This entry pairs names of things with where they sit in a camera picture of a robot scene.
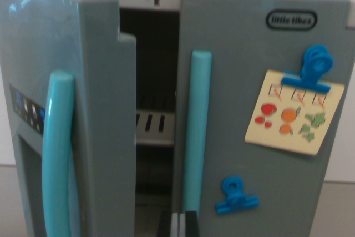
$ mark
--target play kitchen fridge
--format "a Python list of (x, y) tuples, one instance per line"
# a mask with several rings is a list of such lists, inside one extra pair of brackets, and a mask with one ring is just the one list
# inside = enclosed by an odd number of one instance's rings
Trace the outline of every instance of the play kitchen fridge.
[(28, 235), (192, 236), (196, 211), (203, 237), (308, 236), (352, 13), (351, 0), (0, 0)]

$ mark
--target blue magnetic clip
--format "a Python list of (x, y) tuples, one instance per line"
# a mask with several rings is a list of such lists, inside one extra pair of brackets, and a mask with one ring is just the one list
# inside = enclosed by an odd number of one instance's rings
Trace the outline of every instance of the blue magnetic clip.
[(303, 68), (300, 75), (284, 77), (281, 84), (312, 90), (319, 93), (328, 93), (331, 89), (326, 84), (319, 83), (321, 76), (333, 67), (333, 59), (322, 44), (309, 47), (303, 56)]
[(243, 182), (236, 176), (230, 176), (223, 181), (222, 190), (227, 194), (225, 202), (216, 205), (217, 214), (226, 214), (234, 211), (254, 208), (259, 205), (257, 196), (248, 196), (242, 193)]

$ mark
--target brand logo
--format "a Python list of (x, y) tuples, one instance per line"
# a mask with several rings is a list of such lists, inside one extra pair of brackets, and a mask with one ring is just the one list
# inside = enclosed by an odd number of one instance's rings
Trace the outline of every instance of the brand logo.
[(307, 31), (317, 24), (317, 15), (313, 11), (276, 9), (266, 17), (266, 24), (275, 30)]

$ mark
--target freezer door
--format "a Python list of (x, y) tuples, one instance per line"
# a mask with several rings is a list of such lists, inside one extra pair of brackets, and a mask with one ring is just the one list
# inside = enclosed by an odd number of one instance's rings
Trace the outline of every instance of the freezer door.
[(81, 236), (134, 235), (135, 44), (120, 33), (118, 0), (0, 0), (0, 64), (29, 236), (46, 236), (43, 123), (57, 70), (74, 77)]
[[(272, 29), (266, 18), (276, 9), (312, 11), (318, 22), (312, 29)], [(184, 160), (186, 171), (192, 52), (212, 54), (198, 203), (201, 236), (309, 235), (345, 94), (316, 156), (246, 143), (244, 137), (267, 70), (299, 73), (303, 54), (313, 44), (324, 44), (334, 58), (323, 79), (347, 88), (355, 42), (355, 32), (345, 28), (348, 11), (347, 0), (181, 0), (174, 211), (186, 209), (180, 196), (183, 176), (191, 174), (184, 174)], [(229, 176), (241, 178), (243, 192), (257, 195), (259, 207), (217, 214), (216, 204), (226, 200), (222, 182)]]

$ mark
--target shopping list card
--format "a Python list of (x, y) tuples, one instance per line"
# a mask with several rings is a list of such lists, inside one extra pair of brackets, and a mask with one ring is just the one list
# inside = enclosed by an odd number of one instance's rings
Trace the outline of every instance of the shopping list card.
[(283, 73), (268, 70), (245, 141), (316, 155), (344, 91), (327, 83), (327, 94), (282, 85)]

